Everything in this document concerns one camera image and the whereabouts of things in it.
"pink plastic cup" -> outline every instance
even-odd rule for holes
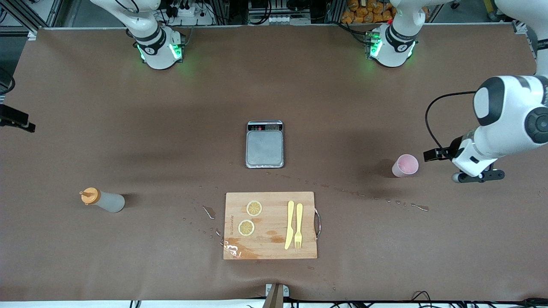
[[[403,154],[392,166],[392,173],[398,178],[409,176],[419,170],[419,161],[413,155]]]

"wooden cutting board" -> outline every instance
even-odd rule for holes
[[[285,250],[287,233],[287,203],[293,200],[293,233],[296,227],[297,203],[302,203],[302,243],[296,249],[294,235],[291,246]],[[262,212],[250,216],[246,207],[250,201],[259,201]],[[316,232],[314,229],[313,192],[229,192],[226,194],[225,208],[225,260],[249,259],[315,259]],[[238,226],[243,220],[250,220],[255,227],[249,236],[241,235]]]

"digital kitchen scale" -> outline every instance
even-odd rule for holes
[[[248,168],[283,167],[282,121],[247,123],[246,166]]]

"cutting board handle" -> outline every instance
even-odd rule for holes
[[[318,215],[318,228],[316,228],[316,215]],[[316,240],[319,238],[319,234],[322,232],[322,218],[319,216],[318,209],[314,209],[314,231],[316,231]]]

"lemon slice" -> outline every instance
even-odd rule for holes
[[[249,216],[259,216],[259,214],[262,212],[262,204],[259,201],[250,201],[247,204],[246,211],[249,214]]]
[[[253,231],[255,231],[255,224],[249,219],[242,220],[238,225],[238,232],[243,236],[250,236]]]

